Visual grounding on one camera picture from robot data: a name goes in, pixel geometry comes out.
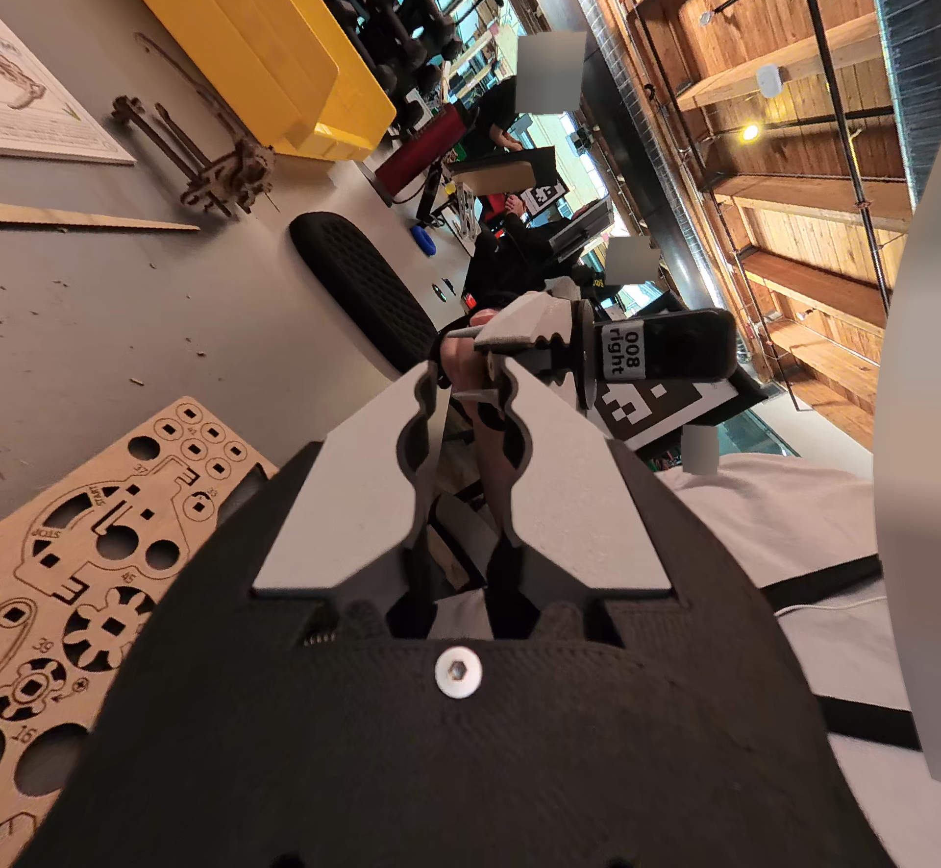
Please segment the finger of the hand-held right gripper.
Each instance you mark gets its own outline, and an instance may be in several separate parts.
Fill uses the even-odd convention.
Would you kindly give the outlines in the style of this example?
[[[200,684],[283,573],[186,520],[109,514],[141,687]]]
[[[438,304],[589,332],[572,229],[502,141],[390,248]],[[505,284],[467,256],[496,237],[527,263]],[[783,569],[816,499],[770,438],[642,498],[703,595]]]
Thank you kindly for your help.
[[[515,355],[550,345],[571,345],[574,302],[529,291],[487,323],[449,331],[444,340],[467,340],[478,352]]]
[[[586,384],[586,349],[583,342],[553,340],[522,350],[513,358],[544,384],[561,385],[569,374],[577,388]]]

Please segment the person's white shirt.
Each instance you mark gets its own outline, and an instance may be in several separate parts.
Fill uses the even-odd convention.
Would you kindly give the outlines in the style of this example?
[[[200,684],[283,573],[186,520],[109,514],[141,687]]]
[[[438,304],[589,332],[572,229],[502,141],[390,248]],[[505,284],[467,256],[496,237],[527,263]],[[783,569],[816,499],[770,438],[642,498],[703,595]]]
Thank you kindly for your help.
[[[792,456],[739,453],[714,475],[658,477],[769,598],[818,697],[911,710],[877,555],[873,487]],[[939,788],[918,749],[831,734],[871,827],[898,866],[939,857]]]

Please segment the brown board black frame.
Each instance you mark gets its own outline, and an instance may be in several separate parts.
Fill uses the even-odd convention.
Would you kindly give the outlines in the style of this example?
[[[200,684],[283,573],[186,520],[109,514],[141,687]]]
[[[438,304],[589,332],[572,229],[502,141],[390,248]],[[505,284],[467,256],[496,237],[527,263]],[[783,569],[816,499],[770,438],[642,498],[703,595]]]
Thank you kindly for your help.
[[[552,187],[558,180],[553,145],[465,160],[449,172],[451,180],[466,185],[474,196],[522,193]]]

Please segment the laser-cut wooden parts sheet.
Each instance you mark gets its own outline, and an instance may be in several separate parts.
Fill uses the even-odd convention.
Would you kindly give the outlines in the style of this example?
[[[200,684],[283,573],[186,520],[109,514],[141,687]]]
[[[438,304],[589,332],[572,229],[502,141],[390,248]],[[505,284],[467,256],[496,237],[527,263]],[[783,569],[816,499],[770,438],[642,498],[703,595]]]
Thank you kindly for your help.
[[[18,788],[25,753],[54,730],[90,730],[223,504],[276,472],[185,396],[2,520],[2,866],[15,862],[59,793]]]

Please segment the person's right hand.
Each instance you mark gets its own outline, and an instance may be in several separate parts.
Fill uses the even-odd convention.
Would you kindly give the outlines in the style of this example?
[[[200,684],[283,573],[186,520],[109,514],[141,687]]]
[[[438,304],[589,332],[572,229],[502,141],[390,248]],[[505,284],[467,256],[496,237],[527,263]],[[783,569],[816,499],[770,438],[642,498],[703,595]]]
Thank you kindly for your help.
[[[480,404],[469,398],[470,393],[485,388],[487,357],[475,350],[470,338],[444,338],[441,343],[441,366],[463,411],[470,418],[484,498],[497,531],[504,533],[515,471],[503,451],[503,431],[489,427],[480,416],[480,408],[491,409],[491,405]]]

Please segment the wooden gear model assembly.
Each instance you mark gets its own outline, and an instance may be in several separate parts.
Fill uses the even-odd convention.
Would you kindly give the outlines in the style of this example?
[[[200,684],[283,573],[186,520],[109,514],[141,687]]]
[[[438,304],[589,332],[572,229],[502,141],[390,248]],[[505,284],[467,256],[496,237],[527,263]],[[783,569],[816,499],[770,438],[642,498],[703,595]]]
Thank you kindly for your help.
[[[142,32],[135,41],[147,53],[164,59],[206,105],[231,141],[231,149],[211,158],[175,122],[160,103],[151,111],[139,99],[122,95],[114,99],[112,118],[125,128],[135,128],[163,154],[185,179],[181,204],[204,212],[216,211],[229,219],[238,209],[249,215],[256,200],[273,186],[276,154],[241,122],[216,90],[193,77],[161,45]]]

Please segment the yellow plastic bin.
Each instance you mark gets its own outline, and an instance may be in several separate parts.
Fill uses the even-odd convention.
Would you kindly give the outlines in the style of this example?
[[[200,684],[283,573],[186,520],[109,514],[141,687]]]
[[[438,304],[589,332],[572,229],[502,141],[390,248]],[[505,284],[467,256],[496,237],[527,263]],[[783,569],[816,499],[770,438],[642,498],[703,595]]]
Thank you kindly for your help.
[[[263,145],[365,161],[394,105],[323,0],[143,0]]]

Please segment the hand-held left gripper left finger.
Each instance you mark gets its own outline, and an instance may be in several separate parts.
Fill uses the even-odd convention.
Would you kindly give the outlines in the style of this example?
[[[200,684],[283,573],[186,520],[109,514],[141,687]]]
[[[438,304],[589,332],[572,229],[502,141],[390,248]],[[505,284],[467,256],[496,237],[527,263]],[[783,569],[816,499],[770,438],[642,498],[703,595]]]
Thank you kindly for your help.
[[[424,361],[323,441],[257,573],[263,597],[388,612],[409,588],[404,556],[427,522],[446,410]]]

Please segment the dark red case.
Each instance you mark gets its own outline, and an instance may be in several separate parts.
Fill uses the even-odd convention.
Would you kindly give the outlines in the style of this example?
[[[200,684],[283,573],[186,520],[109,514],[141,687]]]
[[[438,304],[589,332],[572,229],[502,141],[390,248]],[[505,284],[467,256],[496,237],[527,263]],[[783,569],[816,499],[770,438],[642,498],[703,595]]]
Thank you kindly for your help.
[[[476,121],[477,111],[447,103],[410,141],[401,145],[374,172],[378,187],[394,198],[417,175],[445,156]]]

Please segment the thin wooden stick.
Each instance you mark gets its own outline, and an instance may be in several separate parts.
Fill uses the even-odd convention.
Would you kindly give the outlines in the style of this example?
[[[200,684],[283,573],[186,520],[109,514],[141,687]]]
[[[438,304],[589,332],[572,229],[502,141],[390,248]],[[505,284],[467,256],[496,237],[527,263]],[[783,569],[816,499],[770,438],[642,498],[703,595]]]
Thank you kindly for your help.
[[[53,227],[91,230],[200,231],[198,226],[190,224],[42,209],[8,203],[1,204],[1,224],[3,226],[15,227]]]

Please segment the silver ventilation duct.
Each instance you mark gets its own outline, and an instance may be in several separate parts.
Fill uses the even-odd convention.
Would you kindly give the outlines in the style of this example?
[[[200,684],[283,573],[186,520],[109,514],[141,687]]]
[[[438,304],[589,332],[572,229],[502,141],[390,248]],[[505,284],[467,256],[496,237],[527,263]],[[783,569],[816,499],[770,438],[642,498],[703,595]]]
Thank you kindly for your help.
[[[874,0],[913,208],[940,144],[940,0]]]

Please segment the black textured pad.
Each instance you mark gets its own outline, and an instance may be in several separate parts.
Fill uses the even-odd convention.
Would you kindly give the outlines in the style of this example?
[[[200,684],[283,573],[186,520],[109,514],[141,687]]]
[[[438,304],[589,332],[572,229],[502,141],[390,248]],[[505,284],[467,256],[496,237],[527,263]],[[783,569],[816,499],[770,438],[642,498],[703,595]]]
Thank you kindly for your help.
[[[312,274],[396,371],[432,358],[436,326],[359,227],[315,212],[296,217],[289,235]]]

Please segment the black rounded equipment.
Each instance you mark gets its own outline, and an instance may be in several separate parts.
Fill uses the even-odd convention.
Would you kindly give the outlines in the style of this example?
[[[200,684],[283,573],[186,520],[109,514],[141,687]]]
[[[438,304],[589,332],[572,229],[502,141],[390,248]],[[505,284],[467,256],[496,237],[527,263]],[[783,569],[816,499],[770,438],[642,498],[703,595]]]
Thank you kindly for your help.
[[[434,59],[453,62],[462,52],[455,20],[436,0],[330,0],[330,14],[396,107],[413,90],[431,97],[441,85]]]

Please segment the open instruction booklet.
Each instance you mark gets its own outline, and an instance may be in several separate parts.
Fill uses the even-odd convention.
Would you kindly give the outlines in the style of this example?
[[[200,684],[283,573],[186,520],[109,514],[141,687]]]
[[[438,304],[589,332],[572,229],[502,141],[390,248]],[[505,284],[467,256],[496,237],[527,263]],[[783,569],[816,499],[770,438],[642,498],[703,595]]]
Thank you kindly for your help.
[[[1,24],[1,155],[133,166],[129,153]]]

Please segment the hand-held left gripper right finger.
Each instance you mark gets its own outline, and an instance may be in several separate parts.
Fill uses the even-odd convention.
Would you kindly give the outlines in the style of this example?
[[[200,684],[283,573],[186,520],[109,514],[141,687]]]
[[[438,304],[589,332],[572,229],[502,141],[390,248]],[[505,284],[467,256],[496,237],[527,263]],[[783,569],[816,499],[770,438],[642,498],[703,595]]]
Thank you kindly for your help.
[[[488,574],[493,634],[543,623],[627,635],[673,619],[673,585],[609,442],[519,360],[493,371],[504,425],[486,479],[504,537]]]

